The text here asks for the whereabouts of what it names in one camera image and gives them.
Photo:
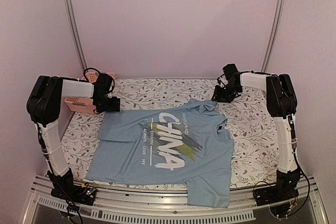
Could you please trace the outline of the light blue printed t-shirt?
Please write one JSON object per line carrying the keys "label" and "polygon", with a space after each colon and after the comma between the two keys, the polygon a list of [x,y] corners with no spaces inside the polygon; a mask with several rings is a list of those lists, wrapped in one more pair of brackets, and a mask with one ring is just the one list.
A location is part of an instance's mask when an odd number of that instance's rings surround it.
{"label": "light blue printed t-shirt", "polygon": [[123,185],[187,186],[191,206],[229,205],[234,141],[214,101],[103,117],[86,179]]}

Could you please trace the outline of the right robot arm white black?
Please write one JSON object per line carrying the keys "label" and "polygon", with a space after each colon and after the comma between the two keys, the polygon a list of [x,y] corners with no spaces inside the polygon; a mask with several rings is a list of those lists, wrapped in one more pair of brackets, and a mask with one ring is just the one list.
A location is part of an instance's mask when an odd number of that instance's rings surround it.
{"label": "right robot arm white black", "polygon": [[272,188],[271,196],[276,201],[284,200],[291,194],[291,184],[301,175],[296,157],[297,98],[289,75],[240,72],[235,64],[230,63],[223,67],[223,74],[217,78],[217,83],[212,96],[216,102],[232,102],[243,92],[243,87],[266,93],[266,107],[276,126],[280,154],[277,181],[281,182]]}

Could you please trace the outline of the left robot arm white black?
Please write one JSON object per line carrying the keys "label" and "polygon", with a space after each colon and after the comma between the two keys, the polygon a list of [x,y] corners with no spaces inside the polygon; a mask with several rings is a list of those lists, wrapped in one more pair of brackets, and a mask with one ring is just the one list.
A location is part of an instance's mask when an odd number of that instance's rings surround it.
{"label": "left robot arm white black", "polygon": [[91,99],[96,107],[93,111],[97,114],[119,112],[120,99],[111,95],[114,86],[114,78],[106,73],[99,73],[94,83],[58,76],[38,77],[26,109],[35,124],[38,142],[51,174],[61,178],[71,174],[61,149],[58,131],[62,98]]}

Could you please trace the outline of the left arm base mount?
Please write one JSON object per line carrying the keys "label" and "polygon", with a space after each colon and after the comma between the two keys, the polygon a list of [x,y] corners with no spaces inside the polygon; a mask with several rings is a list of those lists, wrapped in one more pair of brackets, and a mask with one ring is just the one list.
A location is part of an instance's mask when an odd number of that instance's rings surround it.
{"label": "left arm base mount", "polygon": [[87,183],[82,185],[65,185],[56,181],[52,184],[51,195],[53,197],[88,206],[92,206],[95,201],[97,189],[89,186]]}

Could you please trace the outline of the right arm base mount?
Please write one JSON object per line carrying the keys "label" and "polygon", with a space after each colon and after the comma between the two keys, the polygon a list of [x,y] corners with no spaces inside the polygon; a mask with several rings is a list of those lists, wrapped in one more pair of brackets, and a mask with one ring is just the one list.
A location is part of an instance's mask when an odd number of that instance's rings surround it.
{"label": "right arm base mount", "polygon": [[253,187],[253,197],[257,206],[269,206],[269,211],[276,219],[287,219],[299,212],[307,203],[310,196],[310,183],[303,203],[298,207],[299,192],[292,181],[274,185],[259,181]]}

